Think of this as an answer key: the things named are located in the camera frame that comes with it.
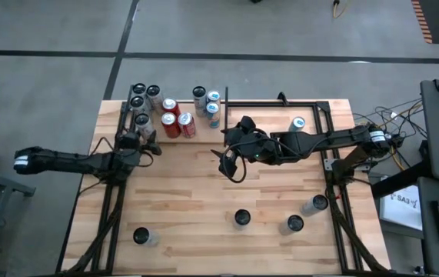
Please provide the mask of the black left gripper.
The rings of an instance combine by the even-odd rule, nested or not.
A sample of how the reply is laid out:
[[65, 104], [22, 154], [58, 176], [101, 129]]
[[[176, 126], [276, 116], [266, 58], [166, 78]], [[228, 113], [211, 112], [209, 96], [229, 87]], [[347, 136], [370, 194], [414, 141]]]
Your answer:
[[[162, 155], [162, 150], [156, 141], [149, 139], [144, 144], [144, 149], [149, 149], [153, 155]], [[119, 172], [130, 172], [140, 165], [141, 155], [145, 151], [141, 147], [140, 135], [135, 132], [127, 132], [117, 137], [117, 170]]]

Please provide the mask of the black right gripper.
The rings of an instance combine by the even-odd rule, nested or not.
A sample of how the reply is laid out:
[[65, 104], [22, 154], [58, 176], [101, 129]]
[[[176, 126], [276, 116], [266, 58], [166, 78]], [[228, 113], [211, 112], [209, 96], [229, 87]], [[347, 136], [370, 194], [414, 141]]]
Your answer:
[[223, 161], [223, 174], [227, 178], [234, 177], [238, 169], [237, 158], [241, 159], [244, 166], [243, 178], [246, 177], [245, 161], [270, 164], [277, 158], [276, 142], [266, 132], [257, 128], [249, 116], [243, 116], [235, 127], [223, 129], [221, 132], [224, 134], [227, 148], [224, 152], [214, 149], [211, 152]]

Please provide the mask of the red zero sugar cola can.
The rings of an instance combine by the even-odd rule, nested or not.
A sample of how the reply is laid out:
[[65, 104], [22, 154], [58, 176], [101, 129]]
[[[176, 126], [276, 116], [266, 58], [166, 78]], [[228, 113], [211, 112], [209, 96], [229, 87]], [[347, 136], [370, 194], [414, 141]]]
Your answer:
[[166, 112], [165, 114], [163, 114], [161, 117], [161, 123], [165, 130], [165, 134], [170, 139], [175, 139], [181, 134], [181, 130], [178, 125], [176, 115], [174, 113]]

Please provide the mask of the red Coca-Cola can white script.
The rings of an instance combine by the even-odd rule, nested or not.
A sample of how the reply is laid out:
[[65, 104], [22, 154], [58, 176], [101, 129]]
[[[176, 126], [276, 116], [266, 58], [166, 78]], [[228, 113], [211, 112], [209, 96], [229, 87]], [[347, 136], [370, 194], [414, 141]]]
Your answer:
[[181, 113], [178, 116], [178, 124], [181, 129], [181, 133], [185, 138], [191, 139], [195, 136], [195, 121], [190, 112]]

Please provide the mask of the silver slim can black lid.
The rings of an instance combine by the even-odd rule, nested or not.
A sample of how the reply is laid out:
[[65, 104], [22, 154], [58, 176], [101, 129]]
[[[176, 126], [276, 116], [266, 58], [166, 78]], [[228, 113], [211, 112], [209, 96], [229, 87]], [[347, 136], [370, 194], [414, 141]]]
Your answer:
[[151, 114], [151, 108], [147, 101], [141, 96], [135, 96], [130, 101], [131, 110], [136, 114]]
[[304, 216], [313, 216], [324, 211], [328, 207], [328, 199], [324, 195], [315, 195], [304, 203], [300, 212]]
[[152, 247], [159, 243], [159, 236], [156, 232], [148, 228], [138, 227], [133, 232], [133, 240], [138, 245]]
[[282, 235], [291, 235], [304, 228], [304, 220], [299, 215], [288, 216], [278, 227]]

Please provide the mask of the silver Celsius Arctic Vibe can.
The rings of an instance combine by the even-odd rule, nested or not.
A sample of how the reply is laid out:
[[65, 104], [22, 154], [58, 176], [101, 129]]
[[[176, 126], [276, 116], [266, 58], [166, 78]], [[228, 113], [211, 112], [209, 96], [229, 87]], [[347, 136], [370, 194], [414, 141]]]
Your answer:
[[192, 95], [194, 98], [195, 113], [198, 117], [205, 117], [206, 112], [206, 96], [207, 91], [202, 86], [196, 86], [192, 90]]
[[239, 209], [234, 214], [233, 226], [237, 230], [245, 229], [251, 221], [251, 214], [246, 209]]

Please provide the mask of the raised wooden shelf board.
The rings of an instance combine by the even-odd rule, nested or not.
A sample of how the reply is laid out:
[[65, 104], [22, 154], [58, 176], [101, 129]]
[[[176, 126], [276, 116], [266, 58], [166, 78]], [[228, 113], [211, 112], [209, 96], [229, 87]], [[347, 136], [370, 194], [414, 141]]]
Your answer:
[[221, 104], [221, 112], [219, 115], [220, 125], [217, 128], [211, 128], [207, 117], [200, 118], [196, 116], [195, 105], [192, 100], [179, 101], [179, 108], [181, 112], [190, 112], [195, 121], [195, 136], [192, 138], [185, 138], [180, 135], [177, 138], [169, 138], [164, 131], [160, 122], [161, 116], [157, 112], [151, 113], [151, 122], [157, 132], [156, 141], [159, 143], [205, 143], [205, 144], [222, 144], [224, 141], [224, 134], [221, 130], [224, 129], [224, 104]]

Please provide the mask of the black desk leg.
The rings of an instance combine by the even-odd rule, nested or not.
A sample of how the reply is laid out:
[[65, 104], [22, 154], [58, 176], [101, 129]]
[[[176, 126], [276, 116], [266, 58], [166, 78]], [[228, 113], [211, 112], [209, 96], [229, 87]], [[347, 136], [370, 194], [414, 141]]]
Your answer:
[[375, 199], [385, 197], [393, 192], [405, 189], [416, 183], [420, 177], [425, 177], [428, 173], [429, 162], [422, 161], [416, 165], [405, 169], [403, 172], [397, 173], [385, 178], [371, 186], [371, 192]]

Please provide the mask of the white paper sheet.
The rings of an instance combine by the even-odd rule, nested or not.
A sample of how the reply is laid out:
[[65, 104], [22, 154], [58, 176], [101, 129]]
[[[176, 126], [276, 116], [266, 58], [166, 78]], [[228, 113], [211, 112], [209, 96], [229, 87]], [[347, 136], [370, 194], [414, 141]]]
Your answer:
[[379, 217], [384, 221], [421, 231], [419, 188], [411, 185], [380, 198]]

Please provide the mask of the black aluminium table frame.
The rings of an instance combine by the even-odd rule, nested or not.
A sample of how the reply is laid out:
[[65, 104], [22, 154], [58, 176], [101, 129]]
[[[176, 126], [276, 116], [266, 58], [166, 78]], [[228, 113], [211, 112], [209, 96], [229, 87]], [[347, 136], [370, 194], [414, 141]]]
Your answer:
[[[128, 91], [128, 99], [126, 101], [123, 101], [120, 107], [120, 113], [119, 113], [119, 120], [118, 120], [118, 127], [117, 127], [117, 137], [120, 135], [122, 130], [124, 130], [127, 115], [130, 111], [132, 113], [130, 107], [130, 101], [135, 94], [132, 91], [132, 86], [130, 85], [130, 89]], [[316, 131], [318, 135], [322, 133], [322, 124], [321, 124], [321, 116], [320, 112], [324, 113], [325, 119], [326, 119], [326, 125], [328, 127], [328, 131], [334, 132], [334, 123], [332, 121], [331, 117], [331, 107], [330, 103], [328, 101], [301, 101], [301, 100], [291, 100], [289, 101], [289, 106], [283, 106], [282, 103], [275, 99], [272, 101], [266, 101], [261, 102], [258, 101], [243, 101], [243, 100], [234, 100], [229, 101], [228, 100], [228, 87], [225, 87], [225, 93], [224, 93], [224, 100], [221, 102], [221, 104], [224, 104], [224, 128], [228, 127], [228, 116], [229, 116], [229, 108], [311, 108], [314, 116], [314, 127], [316, 128]], [[100, 214], [100, 220], [98, 223], [98, 231], [97, 235], [103, 235], [103, 239], [107, 236], [108, 232], [103, 233], [103, 227], [110, 224], [111, 235], [110, 235], [110, 242], [109, 242], [109, 250], [108, 250], [108, 257], [107, 262], [105, 265], [105, 269], [103, 272], [112, 274], [113, 271], [113, 264], [115, 260], [115, 253], [116, 253], [116, 247], [117, 247], [117, 238], [118, 238], [118, 232], [120, 228], [120, 221], [121, 221], [121, 210], [123, 207], [123, 201], [125, 197], [125, 185], [122, 188], [118, 187], [118, 195], [117, 195], [117, 201], [114, 207], [114, 210], [117, 210], [117, 212], [120, 212], [120, 214], [116, 217], [116, 222], [110, 224], [110, 219], [108, 217], [111, 217], [109, 215], [109, 209], [110, 209], [110, 200], [112, 195], [112, 187], [108, 187], [105, 189], [105, 194], [103, 198], [103, 204], [101, 207], [101, 214]], [[352, 215], [351, 208], [349, 208], [349, 197], [348, 197], [348, 190], [342, 186], [341, 189], [341, 197], [342, 197], [342, 204], [344, 206], [344, 215], [348, 216], [348, 224], [350, 231], [355, 232], [355, 224], [354, 224], [354, 218]], [[343, 246], [344, 239], [342, 238], [342, 231], [341, 231], [341, 223], [337, 223], [336, 219], [332, 216], [332, 223], [334, 226], [334, 235], [335, 235], [335, 242], [338, 250], [338, 257], [339, 262], [341, 263], [341, 271], [344, 273], [344, 271], [348, 271], [348, 261], [347, 261], [347, 255], [345, 251], [345, 247]], [[91, 272], [95, 273], [96, 269], [99, 268], [100, 260], [101, 260], [101, 250], [102, 245], [97, 246], [95, 250], [95, 254], [92, 254], [90, 256], [92, 262], [91, 262]], [[357, 247], [354, 242], [351, 242], [351, 252], [354, 258], [354, 266], [356, 269], [363, 269], [363, 262], [362, 262], [362, 254], [357, 250]]]

